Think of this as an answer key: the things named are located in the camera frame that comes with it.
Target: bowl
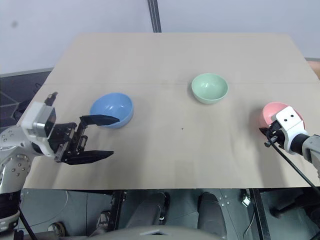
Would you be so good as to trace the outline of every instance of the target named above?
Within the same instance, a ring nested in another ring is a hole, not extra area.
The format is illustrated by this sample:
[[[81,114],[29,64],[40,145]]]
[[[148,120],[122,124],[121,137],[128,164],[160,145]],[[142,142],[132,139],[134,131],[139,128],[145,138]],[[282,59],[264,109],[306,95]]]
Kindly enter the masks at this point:
[[[228,93],[226,80],[214,73],[203,73],[196,76],[191,88],[194,97],[203,104],[215,104]]]
[[[285,104],[283,102],[278,102],[278,101],[273,101],[273,102],[270,102],[267,105],[265,105],[262,112],[261,112],[260,119],[259,119],[260,128],[268,128],[269,125],[273,123],[271,117],[273,115],[277,114],[278,112],[280,112],[281,110],[285,109],[288,106],[289,106],[288,104]],[[303,120],[304,128],[306,128],[305,121],[304,121],[303,117],[301,116],[301,114],[298,111],[296,111],[296,113]]]
[[[90,109],[90,115],[107,115],[120,121],[103,127],[118,129],[126,125],[134,114],[134,105],[127,95],[120,92],[112,92],[100,97]]]

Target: blue bowl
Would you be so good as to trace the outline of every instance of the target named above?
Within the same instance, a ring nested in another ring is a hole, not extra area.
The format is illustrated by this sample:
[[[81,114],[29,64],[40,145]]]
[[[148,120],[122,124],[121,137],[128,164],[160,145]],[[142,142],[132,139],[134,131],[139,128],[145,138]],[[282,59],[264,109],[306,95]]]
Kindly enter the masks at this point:
[[[134,105],[127,95],[119,92],[109,93],[94,102],[90,115],[107,115],[120,121],[103,127],[118,129],[126,125],[134,114]]]

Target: black pole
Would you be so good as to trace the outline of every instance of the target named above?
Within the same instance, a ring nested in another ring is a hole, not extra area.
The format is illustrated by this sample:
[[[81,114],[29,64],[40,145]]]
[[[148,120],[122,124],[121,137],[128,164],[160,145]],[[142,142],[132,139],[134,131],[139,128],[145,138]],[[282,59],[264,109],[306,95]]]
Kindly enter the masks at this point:
[[[19,207],[19,211],[20,211],[20,220],[21,220],[21,222],[23,223],[26,231],[27,231],[28,234],[30,235],[30,238],[31,238],[32,240],[37,240],[36,235],[34,234],[34,232],[32,231],[31,227],[29,226],[29,224],[28,224],[28,222],[27,222],[24,214],[22,213],[20,207]]]
[[[271,240],[264,204],[261,199],[260,191],[258,188],[250,188],[249,191],[250,198],[253,204],[256,226],[258,228],[260,240]]]
[[[160,16],[157,0],[148,0],[151,24],[154,33],[161,33]]]

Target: pink bowl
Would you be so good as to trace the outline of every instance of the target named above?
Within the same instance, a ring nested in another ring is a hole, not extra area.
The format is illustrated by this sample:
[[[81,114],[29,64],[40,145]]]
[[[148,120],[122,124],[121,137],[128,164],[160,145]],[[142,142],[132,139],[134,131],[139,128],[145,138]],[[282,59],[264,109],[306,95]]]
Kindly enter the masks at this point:
[[[276,113],[280,112],[281,110],[285,109],[288,106],[289,106],[288,104],[285,104],[282,102],[277,102],[277,101],[273,101],[273,102],[270,102],[267,105],[265,105],[262,110],[262,113],[260,115],[260,119],[259,119],[260,128],[268,128],[269,125],[272,124],[272,122],[273,122],[271,120],[271,117],[273,115],[275,115]],[[301,114],[299,112],[296,111],[296,113],[303,120],[304,128],[306,128],[306,124],[305,124],[303,117],[301,116]]]

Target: black cable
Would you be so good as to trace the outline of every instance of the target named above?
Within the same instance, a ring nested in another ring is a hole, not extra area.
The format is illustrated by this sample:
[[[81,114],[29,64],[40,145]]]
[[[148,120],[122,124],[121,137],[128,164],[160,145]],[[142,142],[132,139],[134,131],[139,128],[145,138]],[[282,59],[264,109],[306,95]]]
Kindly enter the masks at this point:
[[[268,139],[271,146],[278,152],[278,154],[281,155],[281,157],[284,158],[284,160],[287,161],[288,164],[290,164],[291,167],[313,188],[313,190],[318,194],[320,197],[320,190],[297,168],[297,166],[274,144],[274,142],[270,138],[270,131],[267,131],[265,133],[266,138]]]
[[[20,211],[20,220],[21,220],[21,222],[23,223],[23,225],[24,225],[26,231],[28,232],[30,238],[31,238],[32,240],[37,240],[36,235],[34,234],[34,232],[32,231],[31,227],[29,226],[29,224],[28,224],[28,222],[27,222],[24,214],[22,213],[20,207],[19,207],[19,211]]]

